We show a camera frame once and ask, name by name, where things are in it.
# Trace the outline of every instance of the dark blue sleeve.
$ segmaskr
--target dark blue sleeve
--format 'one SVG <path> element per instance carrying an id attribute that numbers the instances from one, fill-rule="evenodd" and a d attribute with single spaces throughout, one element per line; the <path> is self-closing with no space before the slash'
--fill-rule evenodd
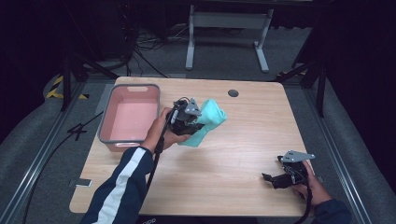
<path id="1" fill-rule="evenodd" d="M 320 203 L 315 207 L 315 219 L 312 224 L 345 224 L 352 221 L 346 205 L 335 199 Z"/>
<path id="2" fill-rule="evenodd" d="M 153 165 L 147 149 L 127 149 L 111 177 L 93 194 L 80 223 L 135 223 L 148 192 L 146 174 Z"/>

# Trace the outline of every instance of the person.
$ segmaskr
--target person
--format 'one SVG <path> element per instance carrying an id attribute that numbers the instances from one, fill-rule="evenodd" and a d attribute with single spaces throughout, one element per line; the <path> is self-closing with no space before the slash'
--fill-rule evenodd
<path id="1" fill-rule="evenodd" d="M 93 194 L 87 213 L 80 224 L 86 223 L 136 223 L 139 211 L 146 198 L 148 189 L 146 174 L 154 166 L 152 155 L 161 137 L 166 122 L 166 115 L 170 108 L 165 108 L 161 115 L 155 119 L 148 130 L 146 139 L 139 147 L 130 147 L 123 153 L 120 164 L 116 167 L 111 177 L 105 181 Z M 163 149 L 174 143 L 184 142 L 190 136 L 178 136 L 170 131 L 164 134 Z M 305 161 L 308 171 L 308 180 L 312 189 L 312 205 L 315 206 L 313 223 L 348 223 L 351 220 L 346 206 L 333 199 L 326 189 L 313 175 L 312 169 Z M 304 185 L 294 186 L 296 192 L 301 192 L 305 198 L 307 189 Z"/>

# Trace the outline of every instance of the teal cloth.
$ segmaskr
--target teal cloth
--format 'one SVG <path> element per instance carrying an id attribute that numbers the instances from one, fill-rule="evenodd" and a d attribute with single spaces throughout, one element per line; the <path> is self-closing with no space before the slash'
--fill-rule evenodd
<path id="1" fill-rule="evenodd" d="M 202 123 L 205 126 L 193 134 L 187 141 L 178 143 L 179 145 L 198 147 L 208 132 L 219 127 L 219 125 L 227 119 L 225 112 L 219 108 L 218 104 L 213 99 L 208 99 L 202 104 L 201 114 L 202 115 L 197 119 L 197 123 Z"/>

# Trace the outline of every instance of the pink container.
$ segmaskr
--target pink container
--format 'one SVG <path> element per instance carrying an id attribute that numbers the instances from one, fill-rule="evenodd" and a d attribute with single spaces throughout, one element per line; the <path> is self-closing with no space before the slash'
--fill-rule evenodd
<path id="1" fill-rule="evenodd" d="M 101 142 L 115 152 L 139 146 L 159 115 L 160 88 L 155 84 L 117 85 L 99 128 Z"/>

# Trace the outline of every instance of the wooden table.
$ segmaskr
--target wooden table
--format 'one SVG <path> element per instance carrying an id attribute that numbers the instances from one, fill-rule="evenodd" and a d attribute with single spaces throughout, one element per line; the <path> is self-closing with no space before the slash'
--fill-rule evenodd
<path id="1" fill-rule="evenodd" d="M 276 160 L 288 150 L 306 152 L 283 86 L 278 83 L 120 77 L 116 84 L 155 83 L 161 88 L 161 111 L 180 97 L 198 106 L 217 101 L 227 120 L 209 132 L 198 147 L 174 145 L 162 155 L 144 215 L 299 217 L 305 202 L 290 188 L 273 189 L 262 173 L 282 175 Z M 229 90 L 239 96 L 231 97 Z M 80 178 L 92 185 L 76 187 L 74 213 L 87 211 L 95 190 L 110 177 L 121 153 L 111 152 L 97 137 Z"/>

